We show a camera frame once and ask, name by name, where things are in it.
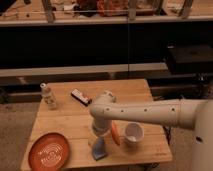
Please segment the table surface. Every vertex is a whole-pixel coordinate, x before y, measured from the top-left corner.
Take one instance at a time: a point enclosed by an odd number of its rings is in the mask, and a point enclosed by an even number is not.
[[[105,141],[108,157],[95,161],[88,145],[92,122],[89,108],[70,96],[70,92],[74,88],[78,88],[93,99],[104,90],[110,90],[116,95],[118,103],[151,101],[152,95],[146,80],[69,82],[50,83],[48,85],[56,96],[58,108],[56,110],[48,110],[44,101],[41,101],[23,157],[21,170],[30,170],[28,153],[33,143],[42,135],[50,132],[63,134],[69,142],[71,155],[64,166],[65,168],[143,164],[172,160],[161,126],[142,123],[145,134],[144,139],[137,150],[134,150],[127,147],[123,141],[124,128],[128,122],[115,121],[121,145],[117,146],[113,142],[111,135],[107,135]]]

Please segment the red plate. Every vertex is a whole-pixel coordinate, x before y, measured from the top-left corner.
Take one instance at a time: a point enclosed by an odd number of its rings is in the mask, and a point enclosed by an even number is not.
[[[69,157],[69,144],[58,133],[49,133],[39,138],[32,146],[28,161],[33,171],[57,171]]]

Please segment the plastic bottle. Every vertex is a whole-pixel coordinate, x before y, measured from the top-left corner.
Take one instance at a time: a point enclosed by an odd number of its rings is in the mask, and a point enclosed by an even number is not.
[[[41,83],[41,96],[47,104],[48,108],[53,110],[57,108],[56,98],[51,90],[45,83]]]

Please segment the floor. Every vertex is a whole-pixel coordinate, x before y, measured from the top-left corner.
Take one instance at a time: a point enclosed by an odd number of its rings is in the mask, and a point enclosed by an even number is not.
[[[20,169],[38,106],[39,103],[0,104],[0,171]],[[192,131],[173,128],[170,145],[173,161],[160,164],[153,171],[188,171],[193,139]],[[143,169],[140,166],[120,166],[95,170],[142,171]]]

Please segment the white cup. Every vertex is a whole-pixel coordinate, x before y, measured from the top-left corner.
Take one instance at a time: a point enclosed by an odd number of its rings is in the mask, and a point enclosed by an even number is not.
[[[128,146],[134,147],[143,139],[144,132],[139,123],[129,123],[124,132],[124,141]]]

